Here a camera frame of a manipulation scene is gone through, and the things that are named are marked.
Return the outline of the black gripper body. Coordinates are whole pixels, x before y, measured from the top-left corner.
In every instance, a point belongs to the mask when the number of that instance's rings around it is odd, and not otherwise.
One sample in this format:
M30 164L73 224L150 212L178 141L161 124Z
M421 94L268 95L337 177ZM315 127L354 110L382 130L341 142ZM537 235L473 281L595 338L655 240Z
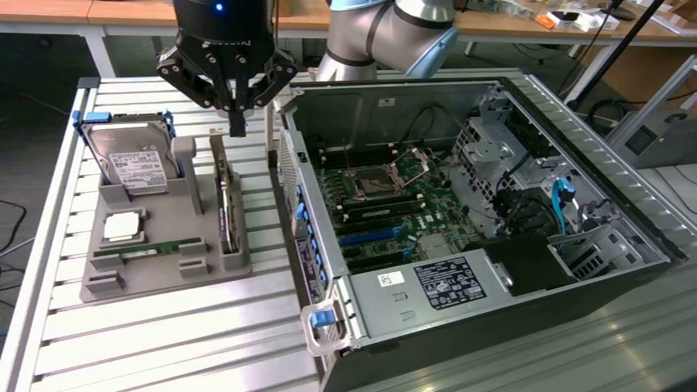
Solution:
M224 75L236 104L236 53L273 52L270 15L266 1L174 1L176 47L214 51L222 60Z

